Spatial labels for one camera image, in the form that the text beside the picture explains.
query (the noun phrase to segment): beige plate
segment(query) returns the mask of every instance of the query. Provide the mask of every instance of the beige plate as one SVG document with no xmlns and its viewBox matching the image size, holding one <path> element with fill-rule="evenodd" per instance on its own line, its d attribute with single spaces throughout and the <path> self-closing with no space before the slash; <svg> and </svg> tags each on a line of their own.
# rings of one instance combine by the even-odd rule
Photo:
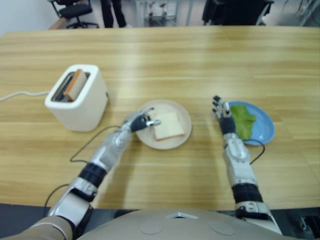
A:
<svg viewBox="0 0 320 240">
<path fill-rule="evenodd" d="M 189 113 L 183 106 L 174 101 L 159 99 L 147 102 L 140 110 L 148 110 L 151 107 L 153 107 L 154 110 L 151 110 L 150 114 L 162 114 L 175 111 L 185 134 L 156 140 L 154 128 L 148 127 L 136 132 L 141 142 L 154 149 L 169 150 L 179 147 L 189 138 L 192 131 L 192 122 Z"/>
</svg>

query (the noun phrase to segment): person's leg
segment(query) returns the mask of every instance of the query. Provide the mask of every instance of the person's leg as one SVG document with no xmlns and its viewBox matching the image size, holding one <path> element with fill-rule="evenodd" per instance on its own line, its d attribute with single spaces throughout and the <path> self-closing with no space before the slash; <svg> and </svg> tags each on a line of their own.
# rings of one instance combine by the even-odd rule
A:
<svg viewBox="0 0 320 240">
<path fill-rule="evenodd" d="M 101 1 L 101 10 L 103 16 L 104 26 L 106 28 L 113 28 L 114 18 L 111 13 L 111 3 L 110 0 L 100 0 Z"/>
<path fill-rule="evenodd" d="M 125 16 L 121 10 L 121 0 L 112 0 L 113 10 L 116 17 L 116 21 L 120 28 L 127 25 Z"/>
</svg>

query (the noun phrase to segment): table surface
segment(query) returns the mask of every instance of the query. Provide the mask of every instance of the table surface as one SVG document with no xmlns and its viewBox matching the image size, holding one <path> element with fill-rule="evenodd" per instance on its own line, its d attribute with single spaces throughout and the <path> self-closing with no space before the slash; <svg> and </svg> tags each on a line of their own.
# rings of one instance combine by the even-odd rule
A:
<svg viewBox="0 0 320 240">
<path fill-rule="evenodd" d="M 92 132 L 65 129 L 45 96 L 0 102 L 0 203 L 43 205 L 83 163 L 69 158 L 95 133 L 144 103 L 168 99 L 189 112 L 182 146 L 151 149 L 133 136 L 103 181 L 99 208 L 232 210 L 223 140 L 212 96 L 253 103 L 276 135 L 253 165 L 272 209 L 320 203 L 320 35 L 318 28 L 202 26 L 7 33 L 0 38 L 0 96 L 49 91 L 73 64 L 100 67 L 110 100 Z M 104 136 L 79 157 L 88 159 Z M 249 147 L 252 157 L 260 146 Z M 57 199 L 59 191 L 50 201 Z"/>
</svg>

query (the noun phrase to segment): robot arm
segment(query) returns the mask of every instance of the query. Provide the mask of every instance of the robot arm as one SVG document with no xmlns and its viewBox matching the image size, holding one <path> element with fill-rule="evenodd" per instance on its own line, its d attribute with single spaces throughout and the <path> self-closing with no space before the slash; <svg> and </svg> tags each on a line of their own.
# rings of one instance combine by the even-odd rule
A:
<svg viewBox="0 0 320 240">
<path fill-rule="evenodd" d="M 4 239 L 72 240 L 81 236 L 93 211 L 90 203 L 106 174 L 126 150 L 131 133 L 160 123 L 159 120 L 151 121 L 148 111 L 130 114 L 119 129 L 104 138 L 88 164 L 51 207 L 47 217 L 21 234 Z"/>
<path fill-rule="evenodd" d="M 263 202 L 250 165 L 250 152 L 236 134 L 228 102 L 215 96 L 213 104 L 223 133 L 223 158 L 235 200 L 236 217 L 281 234 L 268 205 Z"/>
</svg>

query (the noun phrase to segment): black chair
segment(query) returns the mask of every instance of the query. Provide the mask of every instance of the black chair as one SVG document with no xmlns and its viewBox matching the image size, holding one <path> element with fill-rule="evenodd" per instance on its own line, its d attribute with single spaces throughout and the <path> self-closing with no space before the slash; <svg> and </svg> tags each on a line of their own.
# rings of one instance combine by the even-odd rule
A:
<svg viewBox="0 0 320 240">
<path fill-rule="evenodd" d="M 204 24 L 261 25 L 270 12 L 273 0 L 207 0 L 203 10 Z"/>
<path fill-rule="evenodd" d="M 48 0 L 51 2 L 56 14 L 59 18 L 73 19 L 76 18 L 77 22 L 69 24 L 66 26 L 67 29 L 73 28 L 88 28 L 90 25 L 99 28 L 99 25 L 92 22 L 80 21 L 79 17 L 92 13 L 91 2 L 88 1 L 88 4 L 78 3 L 80 0 Z M 55 3 L 58 5 L 65 5 L 65 8 L 57 10 Z"/>
</svg>

